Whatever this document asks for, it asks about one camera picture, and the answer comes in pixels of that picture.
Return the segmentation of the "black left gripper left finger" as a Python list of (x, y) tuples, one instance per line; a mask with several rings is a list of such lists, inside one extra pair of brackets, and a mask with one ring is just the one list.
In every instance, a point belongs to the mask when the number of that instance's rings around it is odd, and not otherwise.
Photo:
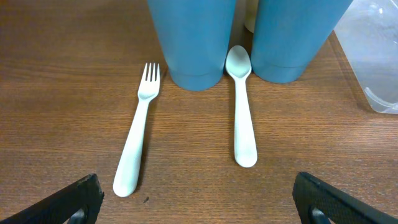
[(4, 219), (1, 224), (87, 223), (95, 224), (104, 192), (98, 176), (89, 174), (51, 196)]

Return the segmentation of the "blue plastic cup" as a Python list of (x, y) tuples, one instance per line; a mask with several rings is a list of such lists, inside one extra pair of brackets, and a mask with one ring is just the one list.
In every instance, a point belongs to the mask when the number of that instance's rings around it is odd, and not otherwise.
[(223, 75), (235, 0), (148, 0), (170, 76), (179, 87), (202, 91)]
[(251, 50), (253, 72), (272, 83), (298, 79), (352, 0), (260, 0)]

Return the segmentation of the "cream plastic cup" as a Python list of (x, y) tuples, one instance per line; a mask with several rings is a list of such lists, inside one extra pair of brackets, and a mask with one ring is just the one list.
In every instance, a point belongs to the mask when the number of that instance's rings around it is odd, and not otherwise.
[(259, 0), (246, 0), (244, 26), (251, 33), (254, 33), (258, 3)]

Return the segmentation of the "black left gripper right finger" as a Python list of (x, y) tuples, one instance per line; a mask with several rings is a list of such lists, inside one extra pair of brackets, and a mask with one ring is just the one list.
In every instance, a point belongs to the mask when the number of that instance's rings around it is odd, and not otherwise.
[(308, 172), (295, 178), (292, 196), (302, 223), (397, 224), (397, 219)]

